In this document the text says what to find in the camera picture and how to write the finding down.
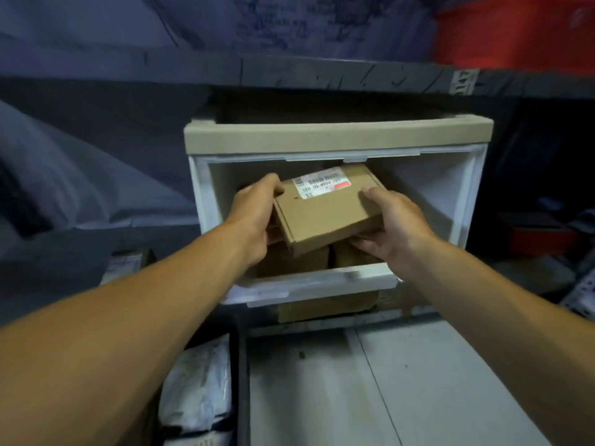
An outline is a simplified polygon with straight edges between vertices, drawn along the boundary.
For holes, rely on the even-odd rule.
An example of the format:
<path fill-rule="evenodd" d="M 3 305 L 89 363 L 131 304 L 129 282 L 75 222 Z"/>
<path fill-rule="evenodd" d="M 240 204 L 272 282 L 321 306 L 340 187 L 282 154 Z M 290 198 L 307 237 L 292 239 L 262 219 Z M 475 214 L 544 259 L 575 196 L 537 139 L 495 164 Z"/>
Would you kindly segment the white plastic parcel bag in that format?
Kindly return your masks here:
<path fill-rule="evenodd" d="M 234 402 L 230 334 L 181 353 L 161 389 L 162 446 L 231 446 Z"/>

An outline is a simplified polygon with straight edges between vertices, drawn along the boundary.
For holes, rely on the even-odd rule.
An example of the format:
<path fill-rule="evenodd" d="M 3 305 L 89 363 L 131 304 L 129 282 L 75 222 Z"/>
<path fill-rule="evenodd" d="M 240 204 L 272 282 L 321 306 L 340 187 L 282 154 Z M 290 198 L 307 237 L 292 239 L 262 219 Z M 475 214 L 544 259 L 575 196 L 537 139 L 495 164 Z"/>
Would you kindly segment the brown cardboard box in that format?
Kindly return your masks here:
<path fill-rule="evenodd" d="M 278 242 L 267 247 L 262 261 L 248 271 L 250 278 L 272 278 L 297 273 L 317 272 L 329 266 L 330 246 L 294 257 L 285 243 Z"/>

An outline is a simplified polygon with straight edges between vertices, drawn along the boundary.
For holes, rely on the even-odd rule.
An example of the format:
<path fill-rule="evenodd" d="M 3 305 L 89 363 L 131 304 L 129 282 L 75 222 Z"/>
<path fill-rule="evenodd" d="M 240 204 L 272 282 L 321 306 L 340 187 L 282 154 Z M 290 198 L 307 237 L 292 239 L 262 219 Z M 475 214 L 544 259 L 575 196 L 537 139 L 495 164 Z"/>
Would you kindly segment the labelled cardboard parcel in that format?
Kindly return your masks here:
<path fill-rule="evenodd" d="M 150 248 L 117 250 L 111 254 L 99 285 L 137 273 L 154 262 L 156 257 Z"/>

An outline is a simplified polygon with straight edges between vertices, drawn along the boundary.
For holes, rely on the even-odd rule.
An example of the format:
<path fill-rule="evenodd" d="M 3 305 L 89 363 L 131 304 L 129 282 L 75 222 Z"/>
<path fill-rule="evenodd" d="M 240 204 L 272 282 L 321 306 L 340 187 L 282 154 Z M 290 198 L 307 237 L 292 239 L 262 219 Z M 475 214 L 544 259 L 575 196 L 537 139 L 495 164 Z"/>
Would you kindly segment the dark shelf board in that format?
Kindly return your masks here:
<path fill-rule="evenodd" d="M 59 46 L 4 37 L 0 77 L 595 100 L 595 76 L 167 47 Z"/>

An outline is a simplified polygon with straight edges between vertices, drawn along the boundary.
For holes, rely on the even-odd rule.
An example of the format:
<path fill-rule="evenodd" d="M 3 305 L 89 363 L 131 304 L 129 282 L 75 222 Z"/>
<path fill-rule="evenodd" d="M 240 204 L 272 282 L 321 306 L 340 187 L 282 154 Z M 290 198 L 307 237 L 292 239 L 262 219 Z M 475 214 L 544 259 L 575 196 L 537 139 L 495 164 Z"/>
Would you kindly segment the grey plastic mailer bag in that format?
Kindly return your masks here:
<path fill-rule="evenodd" d="M 0 212 L 23 236 L 198 224 L 192 197 L 2 101 Z"/>

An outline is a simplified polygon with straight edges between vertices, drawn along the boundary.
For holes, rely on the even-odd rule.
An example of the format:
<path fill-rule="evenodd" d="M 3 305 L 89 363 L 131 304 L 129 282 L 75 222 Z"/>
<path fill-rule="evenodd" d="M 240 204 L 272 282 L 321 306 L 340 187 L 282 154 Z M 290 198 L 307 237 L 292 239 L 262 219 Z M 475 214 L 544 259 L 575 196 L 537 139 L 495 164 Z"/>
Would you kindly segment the white plastic drawer bin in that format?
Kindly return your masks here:
<path fill-rule="evenodd" d="M 472 114 L 357 122 L 227 123 L 193 119 L 184 145 L 202 233 L 227 218 L 238 190 L 269 173 L 285 186 L 273 211 L 287 254 L 306 268 L 235 284 L 225 304 L 249 307 L 388 290 L 401 282 L 386 264 L 322 264 L 318 250 L 374 228 L 377 205 L 363 186 L 407 195 L 443 240 L 466 246 L 494 121 Z"/>

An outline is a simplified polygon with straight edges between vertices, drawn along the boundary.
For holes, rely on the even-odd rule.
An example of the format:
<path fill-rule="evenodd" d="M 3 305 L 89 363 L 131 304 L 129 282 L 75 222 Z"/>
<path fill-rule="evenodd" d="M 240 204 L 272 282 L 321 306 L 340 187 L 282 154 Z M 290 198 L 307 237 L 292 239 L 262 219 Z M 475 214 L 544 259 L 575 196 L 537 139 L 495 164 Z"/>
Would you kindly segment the person's left hand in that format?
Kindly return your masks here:
<path fill-rule="evenodd" d="M 275 197 L 262 197 L 253 184 L 239 190 L 233 199 L 225 225 L 232 228 L 243 256 L 244 268 L 262 261 L 267 247 L 284 239 L 273 220 Z"/>

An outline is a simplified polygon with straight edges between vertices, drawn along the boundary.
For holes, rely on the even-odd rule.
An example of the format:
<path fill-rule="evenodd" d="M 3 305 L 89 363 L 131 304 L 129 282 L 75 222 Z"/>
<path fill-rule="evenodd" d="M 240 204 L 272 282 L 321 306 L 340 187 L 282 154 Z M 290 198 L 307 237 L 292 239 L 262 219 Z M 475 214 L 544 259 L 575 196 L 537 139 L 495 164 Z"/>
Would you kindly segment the person's right hand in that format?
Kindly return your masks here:
<path fill-rule="evenodd" d="M 362 232 L 349 243 L 385 262 L 400 279 L 409 279 L 420 266 L 428 247 L 439 244 L 421 209 L 406 195 L 391 191 L 391 219 L 377 230 Z"/>

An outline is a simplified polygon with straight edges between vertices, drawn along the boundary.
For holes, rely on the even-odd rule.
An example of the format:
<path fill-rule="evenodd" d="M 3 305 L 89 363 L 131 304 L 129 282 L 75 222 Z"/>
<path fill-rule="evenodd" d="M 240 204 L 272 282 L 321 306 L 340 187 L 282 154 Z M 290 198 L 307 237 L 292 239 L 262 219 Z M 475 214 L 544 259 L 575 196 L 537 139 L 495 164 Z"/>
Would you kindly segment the person's right forearm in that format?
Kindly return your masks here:
<path fill-rule="evenodd" d="M 390 264 L 465 338 L 553 446 L 595 446 L 595 323 L 440 239 L 393 247 Z"/>

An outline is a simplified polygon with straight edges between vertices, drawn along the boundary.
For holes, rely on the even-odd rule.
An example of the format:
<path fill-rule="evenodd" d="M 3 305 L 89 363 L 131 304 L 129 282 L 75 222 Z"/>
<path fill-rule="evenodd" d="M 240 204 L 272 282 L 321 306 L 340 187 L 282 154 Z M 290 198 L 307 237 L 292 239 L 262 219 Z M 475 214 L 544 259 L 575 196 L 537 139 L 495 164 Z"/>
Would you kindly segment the red and black box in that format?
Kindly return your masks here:
<path fill-rule="evenodd" d="M 564 254 L 580 240 L 575 230 L 547 212 L 497 212 L 503 249 L 519 256 Z"/>

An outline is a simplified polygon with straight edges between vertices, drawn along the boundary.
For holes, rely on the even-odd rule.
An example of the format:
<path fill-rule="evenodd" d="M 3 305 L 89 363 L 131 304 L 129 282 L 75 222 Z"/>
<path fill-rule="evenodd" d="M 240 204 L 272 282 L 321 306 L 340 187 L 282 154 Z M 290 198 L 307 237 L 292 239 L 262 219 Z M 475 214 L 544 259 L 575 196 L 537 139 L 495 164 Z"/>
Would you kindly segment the small labelled cardboard box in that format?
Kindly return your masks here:
<path fill-rule="evenodd" d="M 382 218 L 368 211 L 361 189 L 384 185 L 364 164 L 336 166 L 282 183 L 285 192 L 275 197 L 274 217 L 294 257 L 382 226 Z"/>

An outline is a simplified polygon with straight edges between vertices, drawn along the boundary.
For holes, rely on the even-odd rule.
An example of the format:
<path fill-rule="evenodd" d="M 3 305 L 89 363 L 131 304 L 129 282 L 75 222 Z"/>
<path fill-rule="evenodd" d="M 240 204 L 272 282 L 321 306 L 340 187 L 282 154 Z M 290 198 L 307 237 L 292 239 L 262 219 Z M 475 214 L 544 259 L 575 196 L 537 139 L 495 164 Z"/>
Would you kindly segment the red plastic crate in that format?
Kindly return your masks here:
<path fill-rule="evenodd" d="M 595 0 L 476 0 L 437 15 L 433 59 L 595 76 Z"/>

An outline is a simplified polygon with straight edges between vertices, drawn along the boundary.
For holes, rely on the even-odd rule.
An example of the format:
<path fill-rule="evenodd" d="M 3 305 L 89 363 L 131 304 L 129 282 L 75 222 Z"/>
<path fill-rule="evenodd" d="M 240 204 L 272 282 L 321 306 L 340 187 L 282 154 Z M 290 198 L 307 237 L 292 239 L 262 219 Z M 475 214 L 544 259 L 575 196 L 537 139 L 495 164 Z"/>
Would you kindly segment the person's left forearm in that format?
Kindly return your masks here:
<path fill-rule="evenodd" d="M 0 446 L 115 446 L 264 230 L 226 221 L 168 258 L 0 329 Z"/>

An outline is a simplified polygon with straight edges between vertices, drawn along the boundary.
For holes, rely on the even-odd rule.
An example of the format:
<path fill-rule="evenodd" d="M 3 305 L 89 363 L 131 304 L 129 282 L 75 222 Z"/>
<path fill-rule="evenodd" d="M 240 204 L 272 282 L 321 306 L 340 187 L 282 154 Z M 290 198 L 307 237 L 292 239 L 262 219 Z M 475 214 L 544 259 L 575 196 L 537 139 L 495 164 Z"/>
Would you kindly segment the white printed parcel bag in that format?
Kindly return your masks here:
<path fill-rule="evenodd" d="M 595 322 L 595 267 L 576 283 L 559 305 L 590 322 Z"/>

